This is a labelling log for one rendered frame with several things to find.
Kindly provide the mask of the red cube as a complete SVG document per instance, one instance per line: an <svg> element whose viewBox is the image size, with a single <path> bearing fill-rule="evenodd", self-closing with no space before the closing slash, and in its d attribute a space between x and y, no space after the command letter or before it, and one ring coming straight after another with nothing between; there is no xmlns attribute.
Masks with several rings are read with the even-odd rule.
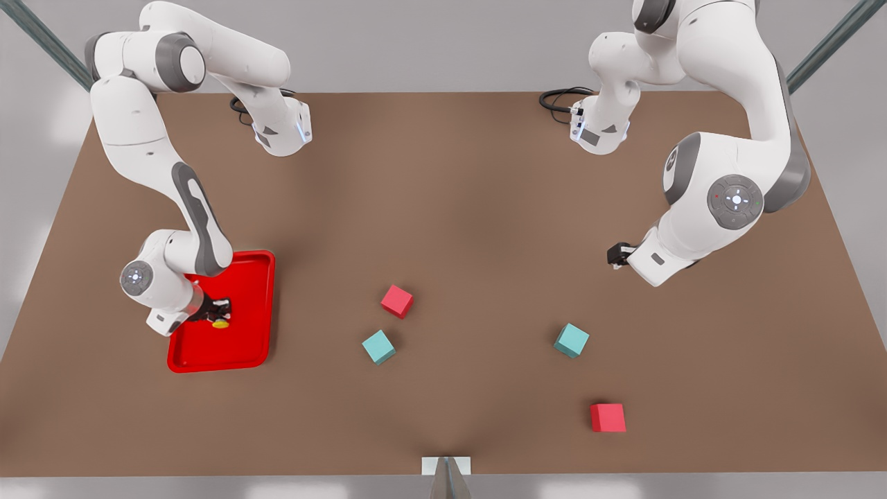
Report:
<svg viewBox="0 0 887 499"><path fill-rule="evenodd" d="M399 319L405 319L409 309L412 307L413 296L408 291L402 290L402 288L396 285L391 285L380 304L387 312L392 313L392 315Z"/></svg>
<svg viewBox="0 0 887 499"><path fill-rule="evenodd" d="M626 432L624 407L621 403L590 405L593 432Z"/></svg>

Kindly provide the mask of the teal cube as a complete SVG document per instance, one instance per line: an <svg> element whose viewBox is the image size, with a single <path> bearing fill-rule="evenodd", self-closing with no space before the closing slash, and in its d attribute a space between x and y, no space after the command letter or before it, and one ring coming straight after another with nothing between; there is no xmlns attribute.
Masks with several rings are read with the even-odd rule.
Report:
<svg viewBox="0 0 887 499"><path fill-rule="evenodd" d="M554 348L564 353L570 359L576 359L582 353L590 335L577 328L577 326L567 323L560 331L554 342Z"/></svg>
<svg viewBox="0 0 887 499"><path fill-rule="evenodd" d="M396 353L396 348L384 331L376 331L371 337L365 339L362 345L375 365L384 363Z"/></svg>

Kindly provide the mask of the red plastic tray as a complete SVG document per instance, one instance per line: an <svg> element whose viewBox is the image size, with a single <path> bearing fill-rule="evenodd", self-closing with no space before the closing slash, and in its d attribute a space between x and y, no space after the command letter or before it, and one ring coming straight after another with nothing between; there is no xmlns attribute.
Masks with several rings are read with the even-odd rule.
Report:
<svg viewBox="0 0 887 499"><path fill-rule="evenodd" d="M175 373L257 367L267 358L274 297L275 256L267 250L234 252L216 277L188 274L210 297L228 297L226 328L208 320L184 322L169 341L167 364Z"/></svg>

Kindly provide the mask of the silver frame post with foot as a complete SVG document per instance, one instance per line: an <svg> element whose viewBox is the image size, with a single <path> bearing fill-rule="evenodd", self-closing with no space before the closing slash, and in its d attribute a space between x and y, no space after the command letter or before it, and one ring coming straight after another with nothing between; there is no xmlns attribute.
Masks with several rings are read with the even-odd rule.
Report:
<svg viewBox="0 0 887 499"><path fill-rule="evenodd" d="M421 474L433 476L430 499L472 499L464 480L471 474L470 457L422 457Z"/></svg>

